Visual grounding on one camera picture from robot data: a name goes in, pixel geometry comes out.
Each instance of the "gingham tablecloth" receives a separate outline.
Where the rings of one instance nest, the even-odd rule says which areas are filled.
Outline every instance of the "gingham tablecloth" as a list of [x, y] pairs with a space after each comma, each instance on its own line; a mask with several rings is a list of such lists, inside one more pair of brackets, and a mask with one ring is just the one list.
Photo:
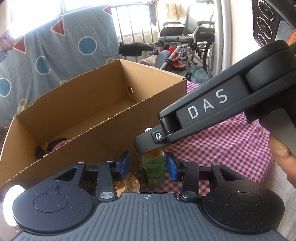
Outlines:
[[[187, 93], [197, 88], [187, 82]], [[199, 134], [185, 138], [167, 147], [180, 160], [191, 160], [200, 166], [220, 162], [238, 173], [261, 183], [270, 170], [274, 156], [268, 148], [269, 132], [258, 121], [248, 124], [244, 113], [221, 122]], [[179, 195], [182, 182], [173, 182], [168, 172], [165, 182], [159, 188], [146, 186], [140, 170], [135, 172], [141, 184], [141, 192], [174, 192]], [[209, 183], [200, 182], [200, 196], [209, 192]]]

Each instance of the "hand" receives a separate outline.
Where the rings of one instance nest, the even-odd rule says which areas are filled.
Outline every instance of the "hand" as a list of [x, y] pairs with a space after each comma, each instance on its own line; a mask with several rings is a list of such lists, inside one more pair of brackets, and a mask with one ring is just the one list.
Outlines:
[[275, 155], [276, 163], [287, 174], [288, 181], [296, 188], [296, 158], [290, 154], [289, 148], [270, 134], [270, 151]]

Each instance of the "brown cardboard box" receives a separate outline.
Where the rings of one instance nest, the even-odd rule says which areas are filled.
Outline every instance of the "brown cardboard box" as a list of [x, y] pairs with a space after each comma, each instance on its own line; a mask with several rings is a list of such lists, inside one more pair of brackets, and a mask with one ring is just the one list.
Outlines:
[[[116, 160], [124, 150], [135, 171], [135, 137], [158, 125], [157, 113], [185, 94], [181, 76], [125, 60], [50, 91], [12, 120], [0, 156], [0, 195], [16, 184], [29, 188], [78, 161], [96, 166]], [[35, 148], [59, 137], [71, 141], [36, 161]]]

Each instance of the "plastic bag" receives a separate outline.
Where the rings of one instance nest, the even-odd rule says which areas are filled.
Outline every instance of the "plastic bag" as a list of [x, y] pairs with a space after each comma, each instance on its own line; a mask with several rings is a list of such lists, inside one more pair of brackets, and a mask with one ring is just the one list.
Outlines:
[[206, 81], [208, 81], [210, 77], [208, 76], [207, 72], [200, 68], [200, 69], [194, 69], [192, 70], [192, 76], [191, 76], [191, 81], [196, 83], [196, 84], [203, 84]]

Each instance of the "plastic bottle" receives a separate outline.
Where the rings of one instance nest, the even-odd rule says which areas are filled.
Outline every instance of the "plastic bottle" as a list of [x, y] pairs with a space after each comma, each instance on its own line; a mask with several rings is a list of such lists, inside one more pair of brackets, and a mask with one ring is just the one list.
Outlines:
[[161, 149], [150, 151], [142, 156], [141, 166], [146, 170], [148, 185], [159, 187], [165, 180], [165, 154]]

